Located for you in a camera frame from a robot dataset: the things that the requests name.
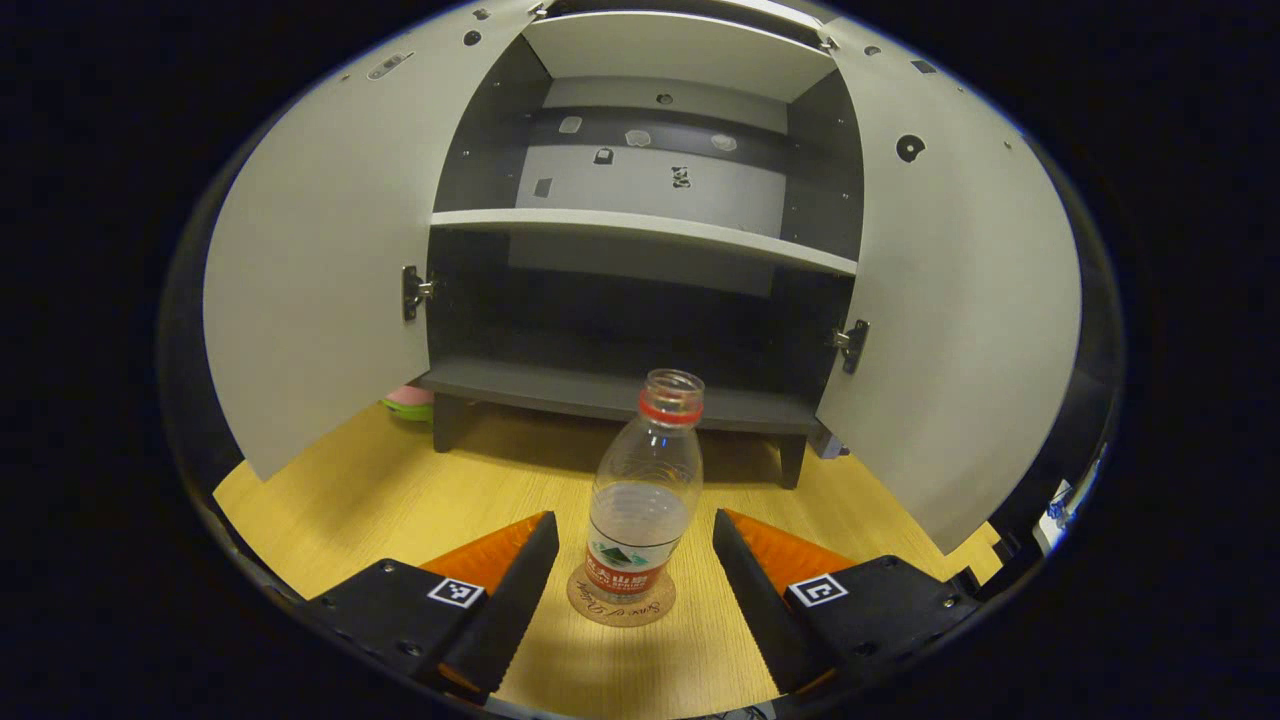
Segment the pink object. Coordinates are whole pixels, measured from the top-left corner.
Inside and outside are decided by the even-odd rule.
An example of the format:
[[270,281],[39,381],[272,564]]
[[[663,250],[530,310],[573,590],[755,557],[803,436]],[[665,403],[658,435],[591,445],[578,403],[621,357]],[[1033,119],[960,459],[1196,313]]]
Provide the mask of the pink object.
[[435,393],[420,387],[403,386],[392,391],[387,400],[401,405],[431,405],[435,402]]

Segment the cork coaster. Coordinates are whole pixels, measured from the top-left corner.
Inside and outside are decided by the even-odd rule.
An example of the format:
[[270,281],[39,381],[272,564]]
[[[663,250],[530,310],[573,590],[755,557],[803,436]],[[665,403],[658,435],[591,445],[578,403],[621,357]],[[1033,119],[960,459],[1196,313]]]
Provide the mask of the cork coaster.
[[586,579],[586,565],[579,565],[568,577],[568,603],[588,620],[611,628],[636,628],[662,620],[676,605],[676,583],[663,573],[658,584],[641,600],[627,605],[613,605],[596,597],[595,585]]

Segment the cabinet door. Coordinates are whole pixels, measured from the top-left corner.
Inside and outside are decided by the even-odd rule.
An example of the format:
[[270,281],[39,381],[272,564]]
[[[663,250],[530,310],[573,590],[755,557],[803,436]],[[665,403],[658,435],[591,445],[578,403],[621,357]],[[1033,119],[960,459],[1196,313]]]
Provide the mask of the cabinet door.
[[259,478],[428,370],[429,310],[402,318],[401,268],[426,272],[453,132],[530,5],[463,5],[370,50],[241,169],[214,228],[204,320],[218,400]]
[[1080,327],[1075,243],[1018,128],[887,37],[844,18],[823,35],[865,164],[846,324],[870,329],[855,374],[837,356],[818,418],[950,552],[1057,415]]

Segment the red bottle ring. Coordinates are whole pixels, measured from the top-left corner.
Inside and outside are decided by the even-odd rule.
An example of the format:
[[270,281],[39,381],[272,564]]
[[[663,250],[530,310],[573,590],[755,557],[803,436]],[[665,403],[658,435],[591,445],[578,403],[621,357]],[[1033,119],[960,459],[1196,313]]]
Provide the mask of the red bottle ring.
[[645,391],[641,389],[639,398],[640,413],[658,420],[659,423],[667,423],[671,425],[692,425],[703,416],[701,406],[699,406],[694,413],[664,413],[645,402],[644,393]]

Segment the door hinge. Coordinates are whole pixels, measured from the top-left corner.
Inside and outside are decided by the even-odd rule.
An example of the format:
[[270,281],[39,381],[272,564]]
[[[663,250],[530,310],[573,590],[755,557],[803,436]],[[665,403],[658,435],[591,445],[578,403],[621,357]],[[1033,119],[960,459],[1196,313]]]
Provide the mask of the door hinge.
[[417,318],[417,305],[435,297],[435,278],[424,281],[417,277],[417,265],[401,268],[401,311],[404,322]]
[[867,333],[872,324],[867,320],[858,320],[854,327],[845,332],[831,331],[828,345],[838,347],[845,354],[845,372],[850,375],[858,369],[858,361],[863,356],[863,346],[867,345]]

